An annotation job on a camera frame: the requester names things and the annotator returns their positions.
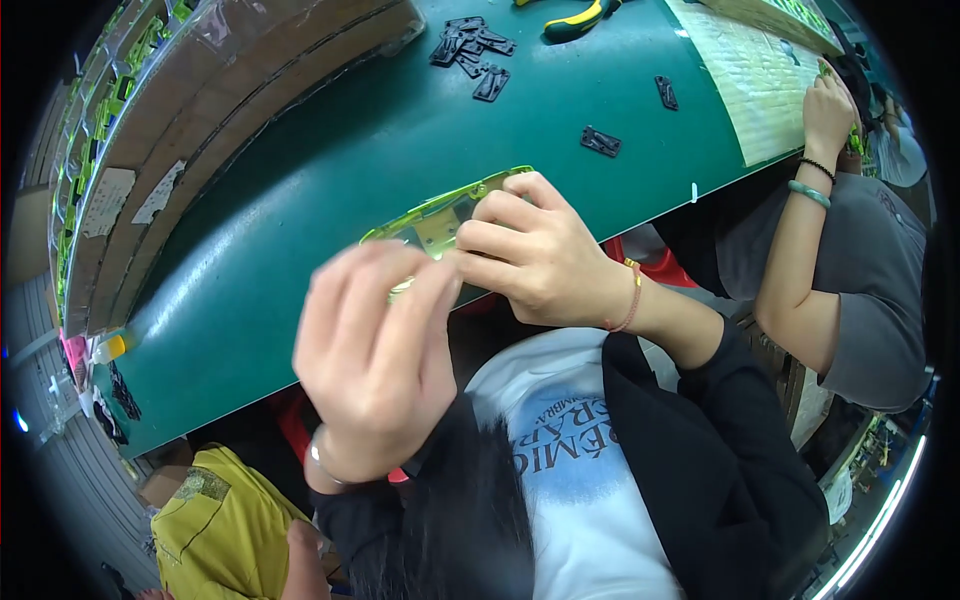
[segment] gray shirt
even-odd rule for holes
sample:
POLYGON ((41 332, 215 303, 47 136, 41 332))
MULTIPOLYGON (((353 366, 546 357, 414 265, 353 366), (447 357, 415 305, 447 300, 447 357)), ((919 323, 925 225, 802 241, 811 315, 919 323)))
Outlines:
MULTIPOLYGON (((787 196, 785 183, 717 240, 720 280, 735 300, 756 297, 787 196)), ((838 173, 830 202, 813 289, 840 295, 840 335, 820 385, 868 408, 904 410, 929 382, 920 300, 924 226, 880 180, 838 173)))

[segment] fluorescent light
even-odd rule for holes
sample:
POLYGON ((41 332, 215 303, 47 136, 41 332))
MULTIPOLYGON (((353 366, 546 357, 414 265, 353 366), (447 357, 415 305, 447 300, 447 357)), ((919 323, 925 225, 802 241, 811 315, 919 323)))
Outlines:
POLYGON ((23 417, 20 417, 20 411, 13 409, 13 416, 16 417, 16 422, 20 425, 20 429, 23 430, 23 433, 30 431, 30 426, 26 421, 23 420, 23 417))
POLYGON ((833 589, 836 587, 837 582, 840 581, 840 578, 843 577, 845 574, 847 574, 847 570, 850 569, 851 565, 854 562, 856 562, 856 559, 857 557, 859 557, 860 552, 870 541, 870 534, 874 532, 874 529, 879 524, 884 511, 886 511, 887 508, 889 508, 890 504, 893 502, 894 497, 897 495, 897 492, 900 490, 900 484, 902 483, 903 482, 901 482, 901 480, 899 479, 894 483, 893 489, 890 490, 890 495, 887 496, 886 502, 883 503, 883 507, 880 509, 880 512, 877 514, 876 519, 874 520, 874 524, 870 526, 870 529, 868 529, 867 533, 863 536, 863 540, 861 540, 860 543, 856 545, 856 547, 853 549, 853 552, 851 552, 850 556, 843 563, 843 566, 837 569, 837 572, 833 574, 833 577, 830 578, 827 584, 823 586, 819 592, 817 592, 817 595, 813 596, 813 600, 823 600, 823 598, 827 596, 828 593, 833 591, 833 589))
POLYGON ((913 479, 917 465, 920 463, 920 457, 924 453, 925 446, 926 436, 921 436, 920 440, 917 442, 917 449, 913 453, 913 459, 910 461, 910 467, 907 469, 903 480, 901 481, 898 479, 897 482, 894 483, 893 489, 890 490, 890 495, 887 496, 886 501, 883 503, 883 507, 880 508, 880 512, 877 513, 874 523, 870 526, 870 529, 867 530, 863 540, 856 545, 853 552, 851 552, 850 556, 843 563, 843 566, 841 566, 837 572, 834 573, 833 577, 830 578, 827 584, 823 586, 819 592, 817 592, 817 595, 813 597, 813 600, 823 600, 823 598, 825 598, 828 594, 842 588, 850 580, 856 570, 863 564, 863 561, 874 548, 874 544, 876 544, 880 534, 883 533, 883 529, 887 526, 887 523, 893 516, 894 511, 900 504, 900 499, 903 498, 903 495, 906 492, 906 487, 913 479))
POLYGON ((924 453, 924 446, 926 445, 926 436, 921 436, 920 441, 917 443, 917 450, 913 453, 913 460, 910 462, 910 468, 906 472, 906 476, 903 477, 903 485, 900 486, 900 489, 896 493, 894 501, 890 504, 890 508, 886 511, 880 511, 880 514, 877 518, 881 518, 879 525, 876 526, 876 531, 870 537, 870 542, 867 544, 867 547, 863 549, 863 552, 860 553, 860 556, 856 558, 856 561, 851 565, 850 570, 847 571, 847 574, 844 575, 840 581, 837 583, 837 588, 842 588, 847 584, 856 570, 860 567, 863 561, 867 558, 867 555, 870 554, 870 551, 874 548, 874 544, 879 539, 880 534, 883 533, 883 529, 887 526, 887 522, 890 521, 890 517, 894 515, 894 511, 897 509, 897 505, 900 504, 900 500, 903 498, 903 495, 906 493, 906 487, 910 483, 910 480, 913 478, 914 470, 917 468, 917 464, 920 462, 920 456, 924 453))

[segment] green workbench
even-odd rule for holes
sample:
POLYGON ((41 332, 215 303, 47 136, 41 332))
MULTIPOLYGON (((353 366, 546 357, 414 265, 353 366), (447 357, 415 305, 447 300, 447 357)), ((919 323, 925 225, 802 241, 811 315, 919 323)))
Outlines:
POLYGON ((399 55, 345 73, 268 127, 174 230, 117 359, 142 411, 114 406, 139 455, 293 383, 310 273, 422 201, 520 164, 542 171, 607 239, 737 180, 747 169, 726 109, 662 0, 632 0, 581 39, 547 45, 543 23, 581 11, 551 0, 418 2, 426 31, 399 55), (512 73, 496 102, 427 57, 444 21, 482 15, 518 43, 484 59, 512 73), (654 77, 673 81, 679 111, 654 77), (580 145, 584 126, 623 140, 580 145))

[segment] neon green plastic frame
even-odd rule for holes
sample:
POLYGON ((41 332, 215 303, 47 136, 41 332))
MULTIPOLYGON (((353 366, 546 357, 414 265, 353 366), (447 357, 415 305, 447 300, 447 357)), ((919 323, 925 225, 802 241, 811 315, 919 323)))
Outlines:
POLYGON ((466 220, 457 216, 458 212, 464 214, 461 206, 468 207, 468 219, 480 200, 493 190, 502 189, 504 179, 533 170, 530 165, 521 165, 431 198, 390 223, 371 229, 360 239, 360 243, 401 238, 404 243, 420 246, 427 254, 439 259, 447 249, 453 247, 456 229, 466 220))

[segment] black jacket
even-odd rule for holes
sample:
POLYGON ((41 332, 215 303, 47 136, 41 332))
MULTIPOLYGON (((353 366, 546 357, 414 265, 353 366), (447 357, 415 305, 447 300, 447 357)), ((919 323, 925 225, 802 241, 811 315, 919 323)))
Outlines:
MULTIPOLYGON (((679 394, 658 386, 635 337, 612 334, 603 346, 612 429, 690 600, 787 598, 827 544, 826 501, 738 335, 727 322, 714 356, 680 371, 679 394)), ((347 568, 371 540, 400 531, 387 484, 313 501, 347 568)))

